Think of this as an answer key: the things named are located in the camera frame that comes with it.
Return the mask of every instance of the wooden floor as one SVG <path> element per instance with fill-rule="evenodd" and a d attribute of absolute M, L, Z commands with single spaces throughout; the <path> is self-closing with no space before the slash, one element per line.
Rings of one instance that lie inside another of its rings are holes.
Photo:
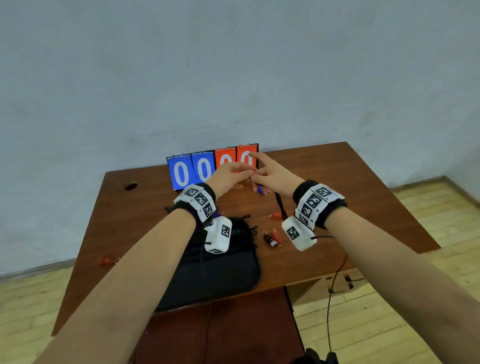
<path fill-rule="evenodd" d="M 443 247 L 425 254 L 480 299 L 480 210 L 446 181 L 396 193 Z M 0 285 L 0 364 L 30 364 L 47 346 L 72 269 Z M 332 298 L 332 349 L 344 363 L 438 363 L 418 335 L 369 285 Z M 326 300 L 295 306 L 305 347 L 328 352 Z"/>

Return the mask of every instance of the hand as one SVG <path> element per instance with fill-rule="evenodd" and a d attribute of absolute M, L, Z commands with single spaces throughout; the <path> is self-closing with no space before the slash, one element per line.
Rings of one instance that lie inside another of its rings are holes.
<path fill-rule="evenodd" d="M 250 164 L 242 162 L 224 163 L 217 168 L 206 183 L 213 189 L 218 200 L 231 188 L 242 188 L 243 185 L 240 182 L 250 178 L 256 171 L 257 168 Z"/>
<path fill-rule="evenodd" d="M 249 153 L 249 156 L 265 164 L 265 167 L 260 168 L 257 174 L 250 178 L 255 192 L 258 190 L 258 185 L 262 184 L 274 192 L 292 197 L 297 187 L 305 182 L 265 153 Z"/>

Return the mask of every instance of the white wall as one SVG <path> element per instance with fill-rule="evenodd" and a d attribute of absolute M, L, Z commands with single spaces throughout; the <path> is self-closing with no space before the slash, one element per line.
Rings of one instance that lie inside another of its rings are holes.
<path fill-rule="evenodd" d="M 172 153 L 347 140 L 389 186 L 442 175 L 479 37 L 478 0 L 2 0 L 0 274 L 74 258 L 104 172 Z"/>
<path fill-rule="evenodd" d="M 453 165 L 447 176 L 480 201 L 480 145 Z"/>

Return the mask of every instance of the wristband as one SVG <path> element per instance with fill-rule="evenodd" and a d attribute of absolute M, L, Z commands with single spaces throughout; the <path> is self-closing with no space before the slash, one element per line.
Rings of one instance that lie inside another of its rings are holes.
<path fill-rule="evenodd" d="M 178 197 L 173 200 L 173 210 L 182 208 L 190 212 L 197 222 L 197 226 L 210 225 L 216 211 L 215 192 L 206 183 L 192 184 L 185 188 Z"/>
<path fill-rule="evenodd" d="M 339 207 L 347 207 L 344 196 L 324 184 L 305 181 L 293 193 L 297 204 L 295 217 L 310 230 L 315 226 L 325 229 L 328 216 Z"/>

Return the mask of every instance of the white digit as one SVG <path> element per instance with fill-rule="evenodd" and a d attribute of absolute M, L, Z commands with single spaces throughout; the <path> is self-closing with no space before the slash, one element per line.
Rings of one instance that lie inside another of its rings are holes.
<path fill-rule="evenodd" d="M 248 154 L 249 154 L 248 150 L 243 152 L 243 154 L 241 155 L 241 158 L 240 158 L 240 162 L 245 163 L 245 157 L 248 157 L 248 163 L 247 164 L 250 164 L 251 166 L 253 166 L 253 158 L 250 157 Z"/>
<path fill-rule="evenodd" d="M 222 155 L 222 157 L 220 158 L 220 164 L 221 164 L 221 165 L 225 163 L 225 159 L 226 159 L 228 162 L 230 162 L 230 163 L 233 162 L 231 156 L 229 156 L 228 154 L 224 154 L 224 155 Z"/>
<path fill-rule="evenodd" d="M 183 176 L 185 178 L 183 182 L 180 182 L 180 175 L 179 175 L 180 167 L 183 169 Z M 173 168 L 173 174 L 175 174 L 175 179 L 177 180 L 177 183 L 179 184 L 180 187 L 185 187 L 188 184 L 188 169 L 185 163 L 183 162 L 175 163 L 175 167 Z"/>
<path fill-rule="evenodd" d="M 202 169 L 202 164 L 205 164 L 205 167 L 207 168 L 207 176 L 204 176 L 204 170 Z M 197 163 L 197 169 L 198 169 L 198 175 L 200 176 L 200 179 L 205 182 L 212 176 L 212 167 L 210 166 L 210 162 L 208 161 L 207 158 L 200 158 Z"/>

